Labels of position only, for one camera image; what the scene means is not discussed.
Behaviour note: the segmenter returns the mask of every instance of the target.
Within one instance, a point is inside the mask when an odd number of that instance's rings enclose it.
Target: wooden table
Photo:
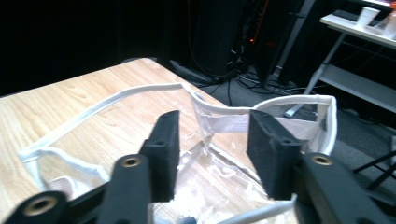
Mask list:
[[[175,82],[187,83],[154,61],[140,59],[0,98],[0,148],[3,152],[0,220],[7,218],[20,202],[39,192],[18,157],[18,151],[113,93],[135,86]],[[221,105],[195,90],[209,103]],[[54,146],[83,161],[100,164],[111,174],[117,158],[140,149],[161,114],[180,108],[186,112],[180,117],[181,148],[188,150],[201,138],[195,116],[190,113],[193,111],[191,100],[184,91],[142,93],[124,99],[85,121]],[[246,138],[241,136],[230,141],[222,136],[216,141],[220,147],[231,143],[238,147],[246,143]],[[238,150],[230,153],[250,166],[245,153]]]

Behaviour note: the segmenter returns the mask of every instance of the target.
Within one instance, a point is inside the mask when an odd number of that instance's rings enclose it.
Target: brass insert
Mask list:
[[[127,158],[123,161],[122,165],[124,167],[134,167],[140,164],[141,160],[138,158]]]
[[[24,209],[23,213],[28,216],[37,216],[46,213],[53,207],[55,207],[58,200],[52,196],[43,196],[41,198],[33,200]]]
[[[323,157],[323,156],[313,156],[313,157],[311,157],[311,160],[319,165],[331,165],[332,164],[332,160],[330,160],[327,157]]]

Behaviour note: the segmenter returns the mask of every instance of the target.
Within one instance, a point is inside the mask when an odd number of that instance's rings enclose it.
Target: white cup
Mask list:
[[[396,14],[390,14],[388,17],[388,23],[382,33],[384,37],[395,38],[396,37]]]
[[[361,14],[359,15],[356,25],[360,27],[365,27],[378,15],[379,10],[371,7],[364,7],[361,9]]]

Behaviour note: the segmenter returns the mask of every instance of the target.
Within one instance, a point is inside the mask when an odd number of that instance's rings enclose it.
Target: clear plastic bag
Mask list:
[[[191,98],[188,104],[186,95]],[[284,119],[282,114],[295,104],[305,106],[293,119]],[[292,202],[283,202],[283,206],[267,199],[246,154],[251,109],[276,117],[296,138],[307,142],[308,150],[331,153],[336,135],[335,99],[331,96],[279,97],[251,108],[227,107],[207,103],[190,87],[176,83],[117,93],[44,136],[20,156],[42,190],[60,189],[74,199],[106,182],[106,174],[119,157],[137,153],[156,118],[179,110],[181,154],[175,199],[153,205],[156,222],[178,223],[183,217],[193,217],[198,223],[233,223],[239,218],[235,216],[252,217],[257,215],[252,212],[259,211],[259,215],[270,216],[264,223],[293,223]],[[48,147],[61,148],[67,156],[37,154]],[[88,147],[94,147],[96,153],[85,153],[82,148]],[[81,165],[76,166],[73,159]],[[61,163],[64,169],[58,169]]]

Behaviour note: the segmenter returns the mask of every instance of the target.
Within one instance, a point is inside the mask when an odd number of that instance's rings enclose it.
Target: metal table leg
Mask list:
[[[318,80],[320,79],[321,75],[323,74],[324,69],[326,68],[327,64],[329,63],[330,59],[334,55],[334,53],[338,50],[338,47],[341,45],[343,42],[344,38],[346,36],[346,33],[341,33],[340,36],[337,39],[337,42],[335,42],[334,46],[332,46],[332,50],[330,50],[329,54],[326,56],[326,59],[322,62],[320,65],[319,69],[314,73],[314,75],[311,77],[309,80],[308,86],[304,90],[304,94],[307,95],[309,94],[312,89],[314,89],[315,85],[317,84]],[[283,116],[286,118],[292,118],[297,111],[303,107],[302,104],[295,105],[288,111],[286,111]]]

